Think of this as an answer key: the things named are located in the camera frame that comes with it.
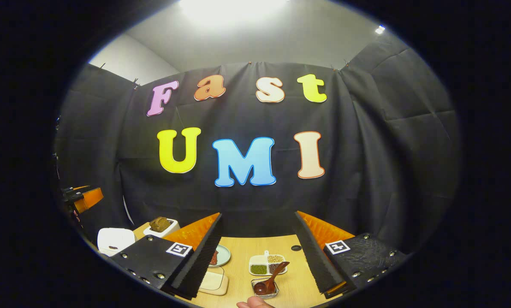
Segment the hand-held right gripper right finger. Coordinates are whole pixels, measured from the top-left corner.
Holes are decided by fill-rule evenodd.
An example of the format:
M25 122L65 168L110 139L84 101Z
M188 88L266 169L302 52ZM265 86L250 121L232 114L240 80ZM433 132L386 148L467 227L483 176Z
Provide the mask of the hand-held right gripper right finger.
M371 233L353 235L301 211L294 212L293 230L319 292L328 299L375 284L408 258Z

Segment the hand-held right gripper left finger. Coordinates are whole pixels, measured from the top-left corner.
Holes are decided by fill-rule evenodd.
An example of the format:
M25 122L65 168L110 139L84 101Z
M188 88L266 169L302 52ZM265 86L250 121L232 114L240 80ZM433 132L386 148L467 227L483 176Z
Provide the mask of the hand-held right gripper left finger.
M163 238L146 235L110 261L150 288L191 300L221 238L222 214L214 213Z

